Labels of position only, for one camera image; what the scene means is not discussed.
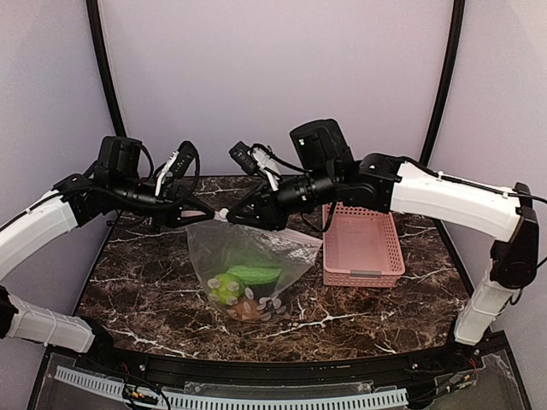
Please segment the green toy bitter gourd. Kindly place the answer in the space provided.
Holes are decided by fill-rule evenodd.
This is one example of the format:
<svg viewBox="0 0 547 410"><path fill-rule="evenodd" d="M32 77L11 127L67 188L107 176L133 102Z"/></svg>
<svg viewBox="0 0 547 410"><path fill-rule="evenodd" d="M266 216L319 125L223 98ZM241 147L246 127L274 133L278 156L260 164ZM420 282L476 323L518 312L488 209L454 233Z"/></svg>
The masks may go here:
<svg viewBox="0 0 547 410"><path fill-rule="evenodd" d="M282 269L278 266L231 266L227 273L236 277L244 284L276 283Z"/></svg>

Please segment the clear dotted zip bag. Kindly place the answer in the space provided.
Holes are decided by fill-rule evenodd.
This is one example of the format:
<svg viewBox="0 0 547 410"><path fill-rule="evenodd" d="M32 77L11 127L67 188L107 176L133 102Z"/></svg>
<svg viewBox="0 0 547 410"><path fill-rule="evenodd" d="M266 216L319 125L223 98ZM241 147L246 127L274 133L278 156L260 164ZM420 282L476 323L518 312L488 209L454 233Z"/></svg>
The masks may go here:
<svg viewBox="0 0 547 410"><path fill-rule="evenodd" d="M241 322L287 314L285 291L315 265L322 241L291 229L231 224L226 215L224 209L186 228L191 264L209 303Z"/></svg>

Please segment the green toy guava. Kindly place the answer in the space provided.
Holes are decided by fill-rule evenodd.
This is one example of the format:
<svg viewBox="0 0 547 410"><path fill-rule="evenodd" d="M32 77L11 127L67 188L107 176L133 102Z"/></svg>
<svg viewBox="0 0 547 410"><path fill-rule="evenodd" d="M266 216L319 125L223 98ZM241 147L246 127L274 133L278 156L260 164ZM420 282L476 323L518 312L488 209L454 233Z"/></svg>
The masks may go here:
<svg viewBox="0 0 547 410"><path fill-rule="evenodd" d="M222 273L207 281L208 297L212 302L224 306L234 306L244 294L244 285L230 273Z"/></svg>

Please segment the purple toy eggplant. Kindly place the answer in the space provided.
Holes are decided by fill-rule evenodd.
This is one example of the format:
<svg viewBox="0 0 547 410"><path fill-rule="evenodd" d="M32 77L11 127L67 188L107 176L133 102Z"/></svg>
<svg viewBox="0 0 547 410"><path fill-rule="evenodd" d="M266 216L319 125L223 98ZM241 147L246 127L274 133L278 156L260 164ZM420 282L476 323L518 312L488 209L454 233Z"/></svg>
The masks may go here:
<svg viewBox="0 0 547 410"><path fill-rule="evenodd" d="M275 283L247 284L244 289L244 294L249 300L264 303L276 297L279 294L279 291L276 289Z"/></svg>

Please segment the brown toy potato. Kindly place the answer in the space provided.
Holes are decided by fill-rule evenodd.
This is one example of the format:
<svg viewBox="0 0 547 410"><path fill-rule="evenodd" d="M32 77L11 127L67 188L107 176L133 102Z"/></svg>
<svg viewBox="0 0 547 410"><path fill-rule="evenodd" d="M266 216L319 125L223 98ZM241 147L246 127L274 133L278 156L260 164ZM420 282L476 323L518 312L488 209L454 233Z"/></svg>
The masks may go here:
<svg viewBox="0 0 547 410"><path fill-rule="evenodd" d="M264 308L254 300L242 298L237 304L229 306L226 310L227 314L235 320L239 321L255 321L259 320L264 314Z"/></svg>

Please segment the pink plastic basket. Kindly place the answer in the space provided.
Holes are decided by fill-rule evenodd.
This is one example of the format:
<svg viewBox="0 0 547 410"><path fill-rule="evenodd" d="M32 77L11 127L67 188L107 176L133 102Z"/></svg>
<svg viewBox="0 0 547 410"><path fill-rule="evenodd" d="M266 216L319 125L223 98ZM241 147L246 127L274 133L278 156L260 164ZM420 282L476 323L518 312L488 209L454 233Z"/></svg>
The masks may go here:
<svg viewBox="0 0 547 410"><path fill-rule="evenodd" d="M392 288L404 273L392 214L338 204L323 234L323 284Z"/></svg>

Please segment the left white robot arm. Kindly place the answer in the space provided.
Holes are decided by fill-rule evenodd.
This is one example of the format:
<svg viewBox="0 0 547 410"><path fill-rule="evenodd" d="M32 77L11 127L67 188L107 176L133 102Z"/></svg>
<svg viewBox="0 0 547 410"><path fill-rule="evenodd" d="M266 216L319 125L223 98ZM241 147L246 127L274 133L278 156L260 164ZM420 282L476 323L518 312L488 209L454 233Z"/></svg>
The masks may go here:
<svg viewBox="0 0 547 410"><path fill-rule="evenodd" d="M84 173L53 185L37 202L1 227L1 276L58 237L99 215L129 212L154 226L176 228L210 220L214 211L193 192L200 175L195 145L184 141L160 168L138 173L150 153L134 138L109 136ZM38 307L1 289L1 336L87 353L111 342L97 322Z"/></svg>

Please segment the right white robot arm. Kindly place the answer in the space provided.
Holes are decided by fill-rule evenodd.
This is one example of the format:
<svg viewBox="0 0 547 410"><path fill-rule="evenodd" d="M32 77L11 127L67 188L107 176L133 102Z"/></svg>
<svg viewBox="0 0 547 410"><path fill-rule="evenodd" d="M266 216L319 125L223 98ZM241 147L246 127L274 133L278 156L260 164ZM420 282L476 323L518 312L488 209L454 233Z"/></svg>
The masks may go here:
<svg viewBox="0 0 547 410"><path fill-rule="evenodd" d="M482 232L493 239L491 268L458 314L454 340L474 346L537 275L541 266L535 196L525 184L496 187L436 172L406 156L374 153L356 160L338 122L314 120L291 131L299 158L294 176L275 170L269 148L236 143L230 156L266 182L227 214L233 224L283 230L293 214L339 203L383 214L417 214Z"/></svg>

